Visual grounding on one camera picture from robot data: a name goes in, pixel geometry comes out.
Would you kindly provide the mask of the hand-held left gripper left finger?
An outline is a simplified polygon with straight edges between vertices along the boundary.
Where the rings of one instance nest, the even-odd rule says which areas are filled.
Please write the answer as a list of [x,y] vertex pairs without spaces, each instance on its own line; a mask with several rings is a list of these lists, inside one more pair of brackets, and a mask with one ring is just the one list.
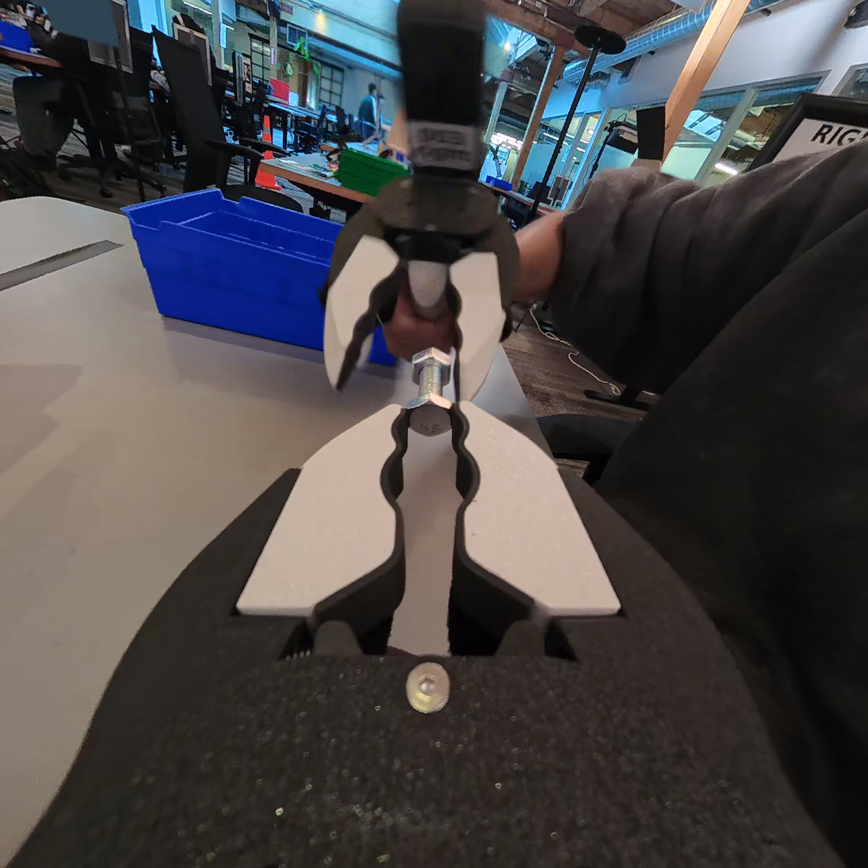
[[406,591],[404,488],[409,413],[389,404],[301,468],[237,601],[243,616],[288,616],[362,637]]

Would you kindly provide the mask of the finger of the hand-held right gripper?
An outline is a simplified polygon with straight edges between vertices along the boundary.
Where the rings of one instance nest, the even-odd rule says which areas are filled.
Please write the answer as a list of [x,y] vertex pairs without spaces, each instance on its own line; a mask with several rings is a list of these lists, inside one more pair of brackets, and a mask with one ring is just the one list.
[[386,242],[359,242],[331,282],[323,352],[335,390],[347,384],[381,317],[393,312],[405,276],[402,260]]
[[505,327],[496,255],[463,257],[450,266],[449,279],[457,306],[449,351],[451,379],[458,402],[471,401],[490,373]]

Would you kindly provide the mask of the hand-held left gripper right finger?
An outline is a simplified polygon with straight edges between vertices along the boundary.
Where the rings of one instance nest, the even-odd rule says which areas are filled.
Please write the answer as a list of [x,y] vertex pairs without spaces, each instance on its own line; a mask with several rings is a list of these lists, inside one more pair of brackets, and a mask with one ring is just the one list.
[[451,642],[499,642],[517,623],[605,619],[622,603],[554,459],[471,402],[451,411],[460,503]]

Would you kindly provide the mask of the silver hex nut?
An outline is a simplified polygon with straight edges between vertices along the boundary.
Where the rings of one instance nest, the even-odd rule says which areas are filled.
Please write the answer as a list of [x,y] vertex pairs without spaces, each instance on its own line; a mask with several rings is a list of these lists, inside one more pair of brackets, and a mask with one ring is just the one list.
[[451,358],[438,348],[416,353],[411,360],[412,380],[423,392],[442,389],[450,383]]

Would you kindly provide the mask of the silver bolt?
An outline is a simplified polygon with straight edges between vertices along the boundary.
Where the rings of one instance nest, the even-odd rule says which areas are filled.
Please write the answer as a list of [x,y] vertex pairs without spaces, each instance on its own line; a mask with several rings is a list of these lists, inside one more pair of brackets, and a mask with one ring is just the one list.
[[418,395],[408,401],[410,429],[421,436],[433,438],[451,430],[452,402],[443,394],[449,373],[437,366],[421,369],[418,376]]

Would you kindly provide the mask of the blue plastic bin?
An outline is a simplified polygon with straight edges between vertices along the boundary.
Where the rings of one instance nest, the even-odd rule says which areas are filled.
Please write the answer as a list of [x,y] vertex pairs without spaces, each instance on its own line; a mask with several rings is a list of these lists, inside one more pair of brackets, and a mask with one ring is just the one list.
[[322,351],[342,225],[218,189],[122,212],[163,317]]

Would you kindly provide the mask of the person's right forearm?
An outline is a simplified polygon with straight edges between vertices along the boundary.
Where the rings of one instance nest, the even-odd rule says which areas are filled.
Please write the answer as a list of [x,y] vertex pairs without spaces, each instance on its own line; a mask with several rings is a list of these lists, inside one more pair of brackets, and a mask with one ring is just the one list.
[[600,173],[561,228],[559,333],[619,383],[662,394],[744,311],[804,337],[866,319],[866,143],[701,188]]

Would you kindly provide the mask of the grey desk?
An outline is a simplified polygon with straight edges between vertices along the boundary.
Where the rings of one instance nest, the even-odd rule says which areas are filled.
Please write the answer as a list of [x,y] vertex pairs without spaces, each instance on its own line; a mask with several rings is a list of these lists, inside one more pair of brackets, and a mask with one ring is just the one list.
[[412,711],[402,655],[235,614],[294,468],[392,402],[319,353],[169,324],[111,253],[2,292],[2,866],[507,866],[530,808]]

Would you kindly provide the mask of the person's right hand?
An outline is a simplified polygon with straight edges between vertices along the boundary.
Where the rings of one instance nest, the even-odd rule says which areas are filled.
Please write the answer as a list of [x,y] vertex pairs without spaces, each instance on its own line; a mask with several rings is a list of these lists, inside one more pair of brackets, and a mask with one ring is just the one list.
[[[567,215],[566,211],[548,213],[515,234],[519,251],[515,286],[518,301],[540,301],[548,296],[561,264],[561,228]],[[437,320],[422,318],[408,284],[401,287],[392,316],[383,323],[382,330],[389,352],[405,361],[431,347],[445,353],[457,348],[458,332],[452,311],[444,310]]]

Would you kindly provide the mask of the green crate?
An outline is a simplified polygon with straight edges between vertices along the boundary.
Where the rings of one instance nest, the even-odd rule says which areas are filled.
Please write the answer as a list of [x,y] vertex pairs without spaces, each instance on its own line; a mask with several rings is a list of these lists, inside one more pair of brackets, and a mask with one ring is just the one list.
[[349,147],[340,151],[334,172],[343,188],[371,197],[392,181],[409,177],[410,171],[402,164]]

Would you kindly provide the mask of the wooden table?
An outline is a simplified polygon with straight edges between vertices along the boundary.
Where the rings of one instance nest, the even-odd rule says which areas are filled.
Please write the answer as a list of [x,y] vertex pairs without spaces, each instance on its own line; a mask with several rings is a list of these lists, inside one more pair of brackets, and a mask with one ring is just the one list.
[[402,183],[405,189],[410,189],[410,173],[393,160],[383,159],[364,150],[350,149],[349,154],[361,155],[370,164],[379,166],[379,182],[377,190],[356,190],[340,183],[340,171],[329,174],[325,170],[315,168],[315,156],[298,156],[263,160],[259,168],[268,174],[285,179],[308,193],[315,204],[325,208],[345,212],[346,218],[355,214],[363,204],[375,198],[384,187],[395,187]]

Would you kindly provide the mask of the person's dark clothing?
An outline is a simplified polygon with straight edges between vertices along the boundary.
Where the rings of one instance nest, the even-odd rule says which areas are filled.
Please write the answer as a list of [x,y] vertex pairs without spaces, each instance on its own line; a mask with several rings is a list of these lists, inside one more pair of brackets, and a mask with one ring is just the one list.
[[866,319],[772,325],[740,312],[598,491],[690,585],[813,819],[866,866]]

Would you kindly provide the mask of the black office chair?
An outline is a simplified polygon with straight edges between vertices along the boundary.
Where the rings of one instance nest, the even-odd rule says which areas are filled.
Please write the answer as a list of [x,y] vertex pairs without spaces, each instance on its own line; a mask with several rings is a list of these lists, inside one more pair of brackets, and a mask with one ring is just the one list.
[[280,189],[264,189],[255,183],[267,151],[280,156],[288,156],[288,151],[254,139],[242,138],[239,144],[227,141],[199,50],[157,29],[153,37],[186,147],[183,192],[216,188],[230,201],[247,197],[303,212],[298,201]]
[[153,168],[160,161],[162,135],[150,98],[154,38],[127,25],[122,13],[117,46],[74,38],[76,55],[62,59],[71,90],[67,104],[88,146],[86,156],[59,156],[57,173],[71,182],[84,171],[95,173],[99,194],[113,196],[113,183],[136,182],[160,197],[166,188]]

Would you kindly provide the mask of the wooden beam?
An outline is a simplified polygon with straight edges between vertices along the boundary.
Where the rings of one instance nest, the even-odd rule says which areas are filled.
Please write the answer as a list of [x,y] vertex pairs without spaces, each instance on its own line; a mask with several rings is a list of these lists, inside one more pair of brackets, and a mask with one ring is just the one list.
[[675,146],[749,4],[749,1],[718,1],[713,6],[668,97],[660,161],[665,161]]

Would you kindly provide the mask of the black white marker board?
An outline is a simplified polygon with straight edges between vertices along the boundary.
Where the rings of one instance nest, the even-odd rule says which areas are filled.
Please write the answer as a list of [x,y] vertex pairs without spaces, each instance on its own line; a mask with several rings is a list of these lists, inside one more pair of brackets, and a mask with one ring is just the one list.
[[796,156],[826,155],[867,138],[867,101],[802,94],[748,170]]

